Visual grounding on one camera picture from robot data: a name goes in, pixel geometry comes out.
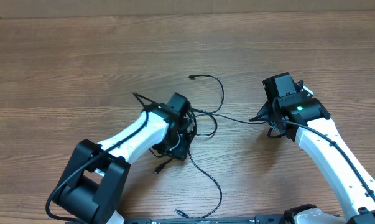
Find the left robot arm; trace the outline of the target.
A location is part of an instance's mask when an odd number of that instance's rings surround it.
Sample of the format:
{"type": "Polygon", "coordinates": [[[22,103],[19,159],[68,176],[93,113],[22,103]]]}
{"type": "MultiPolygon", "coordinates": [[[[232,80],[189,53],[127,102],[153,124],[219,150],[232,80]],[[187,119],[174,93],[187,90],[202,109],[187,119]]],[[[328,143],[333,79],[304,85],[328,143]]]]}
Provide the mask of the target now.
{"type": "Polygon", "coordinates": [[[117,212],[131,164],[149,149],[183,161],[193,138],[190,102],[174,93],[167,103],[151,101],[141,115],[117,135],[94,143],[79,142],[50,194],[70,217],[68,223],[124,223],[117,212]]]}

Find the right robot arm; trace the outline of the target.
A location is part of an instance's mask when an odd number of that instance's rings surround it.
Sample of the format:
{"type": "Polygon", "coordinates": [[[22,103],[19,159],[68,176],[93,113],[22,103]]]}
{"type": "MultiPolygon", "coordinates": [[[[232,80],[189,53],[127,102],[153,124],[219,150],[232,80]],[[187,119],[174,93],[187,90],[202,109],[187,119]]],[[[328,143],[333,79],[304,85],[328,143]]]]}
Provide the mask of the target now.
{"type": "Polygon", "coordinates": [[[375,179],[346,145],[320,100],[289,73],[262,84],[267,101],[252,121],[266,122],[271,130],[296,142],[317,165],[343,211],[338,217],[306,204],[286,210],[280,222],[375,223],[375,179]]]}

